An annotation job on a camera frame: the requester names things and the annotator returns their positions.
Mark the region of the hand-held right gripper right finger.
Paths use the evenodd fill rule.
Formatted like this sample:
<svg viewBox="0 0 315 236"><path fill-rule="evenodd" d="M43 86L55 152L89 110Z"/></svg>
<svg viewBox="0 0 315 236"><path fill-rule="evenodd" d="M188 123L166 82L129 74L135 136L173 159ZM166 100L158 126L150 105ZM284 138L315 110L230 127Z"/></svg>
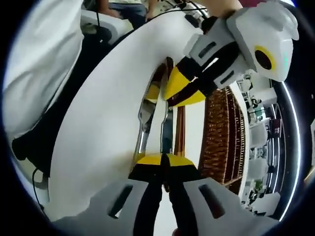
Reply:
<svg viewBox="0 0 315 236"><path fill-rule="evenodd" d="M180 156L165 154L165 181L182 236L235 235L242 209L239 200L211 178L203 178L194 164Z"/></svg>

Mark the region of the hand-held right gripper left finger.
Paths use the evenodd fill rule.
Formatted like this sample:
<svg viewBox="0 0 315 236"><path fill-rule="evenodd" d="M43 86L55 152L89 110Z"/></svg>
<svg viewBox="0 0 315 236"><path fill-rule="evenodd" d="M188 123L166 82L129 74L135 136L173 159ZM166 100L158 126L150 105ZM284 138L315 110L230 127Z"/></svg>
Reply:
<svg viewBox="0 0 315 236"><path fill-rule="evenodd" d="M161 154L143 157L128 179L107 185L91 198L91 236L153 235L162 198L163 161Z"/></svg>

